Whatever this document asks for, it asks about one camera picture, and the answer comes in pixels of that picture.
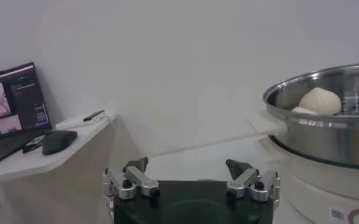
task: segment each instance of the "white bun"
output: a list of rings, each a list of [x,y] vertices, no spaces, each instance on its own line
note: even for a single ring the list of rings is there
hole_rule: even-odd
[[[295,107],[295,108],[293,108],[292,112],[305,113],[305,114],[317,114],[314,111],[307,110],[307,109],[302,108],[302,107]]]
[[[318,114],[333,115],[341,110],[342,103],[335,93],[316,87],[303,96],[299,106]]]

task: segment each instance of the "white table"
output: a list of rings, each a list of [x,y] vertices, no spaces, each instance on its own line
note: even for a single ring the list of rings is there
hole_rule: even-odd
[[[0,161],[0,204],[13,223],[19,222],[18,217],[14,213],[6,197],[1,182],[38,173],[49,172],[58,168],[75,155],[75,153],[77,153],[94,136],[113,122],[116,117],[115,113],[106,112],[106,114],[108,115],[107,117],[95,124],[69,129],[77,131],[78,136],[67,149],[61,152],[46,156],[42,154],[42,147],[40,147],[27,154],[23,154],[20,150]]]
[[[225,161],[234,159],[250,163],[252,166],[264,172],[270,169],[262,152],[258,150],[258,140],[264,136],[249,137],[228,141],[196,149],[168,153],[149,158],[146,175],[156,180],[200,180],[213,179],[230,181],[228,168]],[[274,223],[300,223],[312,222],[296,211],[284,198],[282,179],[281,204],[275,211]]]

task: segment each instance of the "laptop screen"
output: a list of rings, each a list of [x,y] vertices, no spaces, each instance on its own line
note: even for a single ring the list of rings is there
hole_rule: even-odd
[[[50,128],[33,63],[0,72],[0,137]]]

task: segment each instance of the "white wall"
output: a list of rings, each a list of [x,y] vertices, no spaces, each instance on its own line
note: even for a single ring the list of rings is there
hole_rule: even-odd
[[[55,121],[117,102],[144,153],[251,134],[275,82],[359,61],[359,0],[0,0],[0,69]]]

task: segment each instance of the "barcode label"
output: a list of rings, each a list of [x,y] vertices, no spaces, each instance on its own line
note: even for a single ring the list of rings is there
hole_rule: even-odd
[[[330,207],[330,219],[334,223],[344,224],[344,212],[340,208]]]

